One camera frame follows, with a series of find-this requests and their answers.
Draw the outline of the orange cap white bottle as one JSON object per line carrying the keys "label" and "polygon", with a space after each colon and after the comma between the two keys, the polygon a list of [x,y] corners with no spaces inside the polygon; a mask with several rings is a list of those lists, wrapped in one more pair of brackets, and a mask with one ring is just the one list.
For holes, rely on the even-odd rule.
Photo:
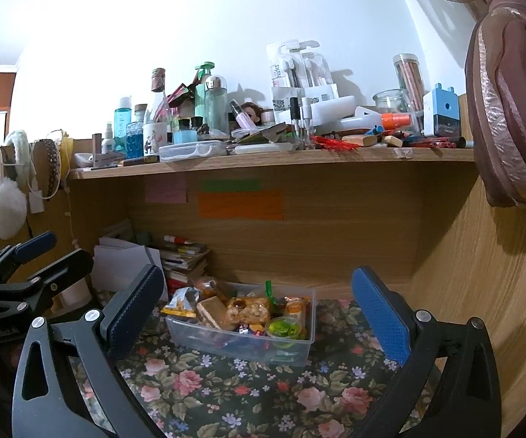
{"label": "orange cap white bottle", "polygon": [[353,117],[333,122],[327,131],[371,131],[381,127],[384,131],[396,131],[401,128],[411,127],[413,118],[409,113],[384,113],[358,106]]}

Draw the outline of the clear flat plastic case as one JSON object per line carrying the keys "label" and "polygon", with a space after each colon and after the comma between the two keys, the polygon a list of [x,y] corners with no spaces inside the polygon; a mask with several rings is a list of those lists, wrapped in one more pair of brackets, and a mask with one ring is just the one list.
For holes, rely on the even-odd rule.
{"label": "clear flat plastic case", "polygon": [[224,141],[191,141],[159,148],[159,160],[164,163],[202,159],[227,154]]}

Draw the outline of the green cap spray bottle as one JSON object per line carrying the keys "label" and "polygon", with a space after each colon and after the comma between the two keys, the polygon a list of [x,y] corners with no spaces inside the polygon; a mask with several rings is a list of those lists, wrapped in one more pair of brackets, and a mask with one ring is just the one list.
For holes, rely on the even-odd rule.
{"label": "green cap spray bottle", "polygon": [[216,65],[211,61],[205,61],[195,67],[196,75],[194,85],[194,113],[196,117],[201,117],[206,122],[206,80],[212,75],[212,70]]}

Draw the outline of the nut bar snack packet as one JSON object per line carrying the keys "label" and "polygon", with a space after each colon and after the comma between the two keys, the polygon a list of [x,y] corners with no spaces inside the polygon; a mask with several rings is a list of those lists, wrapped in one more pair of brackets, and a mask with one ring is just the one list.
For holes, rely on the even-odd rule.
{"label": "nut bar snack packet", "polygon": [[234,297],[227,304],[224,324],[232,327],[239,325],[266,325],[271,319],[271,304],[268,297]]}

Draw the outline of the white toothbrush package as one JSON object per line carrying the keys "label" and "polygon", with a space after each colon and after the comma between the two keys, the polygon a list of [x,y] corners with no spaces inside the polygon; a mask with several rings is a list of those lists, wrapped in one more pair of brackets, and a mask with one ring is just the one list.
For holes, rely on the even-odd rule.
{"label": "white toothbrush package", "polygon": [[314,40],[289,40],[266,47],[272,83],[272,105],[287,111],[292,97],[308,97],[313,103],[339,97],[324,56]]}

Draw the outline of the clear plastic storage bin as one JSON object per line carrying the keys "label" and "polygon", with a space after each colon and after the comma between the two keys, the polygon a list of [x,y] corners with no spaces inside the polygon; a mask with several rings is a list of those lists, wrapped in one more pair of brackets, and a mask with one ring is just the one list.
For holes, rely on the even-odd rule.
{"label": "clear plastic storage bin", "polygon": [[208,354],[227,356],[243,361],[302,367],[316,338],[316,292],[313,288],[294,285],[273,285],[280,297],[303,297],[306,307],[306,334],[302,339],[274,338],[264,333],[225,331],[200,325],[193,319],[168,315],[166,324],[172,341],[178,347],[196,349]]}

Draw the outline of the beige wafer block packet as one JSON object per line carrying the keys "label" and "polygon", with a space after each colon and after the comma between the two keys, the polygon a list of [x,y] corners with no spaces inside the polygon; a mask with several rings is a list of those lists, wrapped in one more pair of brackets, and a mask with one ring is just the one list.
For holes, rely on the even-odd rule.
{"label": "beige wafer block packet", "polygon": [[218,297],[208,297],[197,303],[197,314],[199,319],[210,327],[231,330],[227,322],[227,307]]}

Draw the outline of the floral dark green tablecloth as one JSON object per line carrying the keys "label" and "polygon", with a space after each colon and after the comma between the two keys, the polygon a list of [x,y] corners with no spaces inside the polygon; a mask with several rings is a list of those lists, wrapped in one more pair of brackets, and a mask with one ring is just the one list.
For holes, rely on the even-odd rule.
{"label": "floral dark green tablecloth", "polygon": [[348,437],[399,364],[354,301],[324,300],[302,368],[176,347],[152,314],[117,369],[167,437]]}

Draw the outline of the white cartoon mug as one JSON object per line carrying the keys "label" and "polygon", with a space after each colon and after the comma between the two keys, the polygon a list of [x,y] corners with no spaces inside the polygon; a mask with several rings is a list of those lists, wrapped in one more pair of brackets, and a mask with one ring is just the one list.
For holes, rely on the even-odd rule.
{"label": "white cartoon mug", "polygon": [[159,148],[168,143],[168,124],[164,122],[143,125],[143,152],[159,154]]}

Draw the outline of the orange sticky note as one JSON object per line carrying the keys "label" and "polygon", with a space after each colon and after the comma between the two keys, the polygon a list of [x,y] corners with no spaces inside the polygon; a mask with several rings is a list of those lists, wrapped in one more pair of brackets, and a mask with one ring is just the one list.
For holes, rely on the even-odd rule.
{"label": "orange sticky note", "polygon": [[276,191],[199,192],[202,219],[283,220],[284,197]]}

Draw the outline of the blue liquid bottle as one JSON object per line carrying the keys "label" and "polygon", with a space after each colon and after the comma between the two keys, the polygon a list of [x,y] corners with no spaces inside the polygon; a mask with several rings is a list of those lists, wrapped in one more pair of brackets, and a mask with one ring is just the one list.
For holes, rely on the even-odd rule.
{"label": "blue liquid bottle", "polygon": [[127,126],[131,122],[131,97],[120,98],[114,111],[113,135],[116,152],[127,151]]}

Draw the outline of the wooden desk shelf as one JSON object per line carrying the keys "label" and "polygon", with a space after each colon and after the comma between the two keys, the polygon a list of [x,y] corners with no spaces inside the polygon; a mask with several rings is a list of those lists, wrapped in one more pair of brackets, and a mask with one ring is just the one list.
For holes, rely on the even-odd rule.
{"label": "wooden desk shelf", "polygon": [[353,164],[381,162],[474,163],[472,148],[384,148],[368,147],[353,151],[307,150],[194,158],[174,162],[146,163],[102,169],[78,168],[69,172],[73,180],[93,180],[156,174],[250,169],[277,166]]}

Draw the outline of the green sticky note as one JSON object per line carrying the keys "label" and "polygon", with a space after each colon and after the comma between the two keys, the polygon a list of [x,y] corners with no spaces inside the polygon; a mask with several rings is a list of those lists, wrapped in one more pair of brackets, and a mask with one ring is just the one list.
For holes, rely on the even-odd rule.
{"label": "green sticky note", "polygon": [[258,192],[261,190],[259,179],[204,179],[200,191],[206,193]]}

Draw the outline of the clear jar of sticks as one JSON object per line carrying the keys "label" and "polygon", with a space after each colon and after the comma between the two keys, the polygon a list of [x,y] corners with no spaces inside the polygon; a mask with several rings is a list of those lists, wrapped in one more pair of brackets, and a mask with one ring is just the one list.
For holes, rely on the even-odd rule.
{"label": "clear jar of sticks", "polygon": [[392,58],[392,63],[397,73],[399,87],[406,90],[413,109],[422,111],[425,90],[417,56],[412,53],[396,54]]}

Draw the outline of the pink sticky note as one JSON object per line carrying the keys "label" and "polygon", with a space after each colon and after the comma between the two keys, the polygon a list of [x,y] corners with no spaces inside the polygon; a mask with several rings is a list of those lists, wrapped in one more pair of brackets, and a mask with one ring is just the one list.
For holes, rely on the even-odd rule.
{"label": "pink sticky note", "polygon": [[148,204],[185,204],[187,202],[186,176],[178,173],[146,177],[144,199]]}

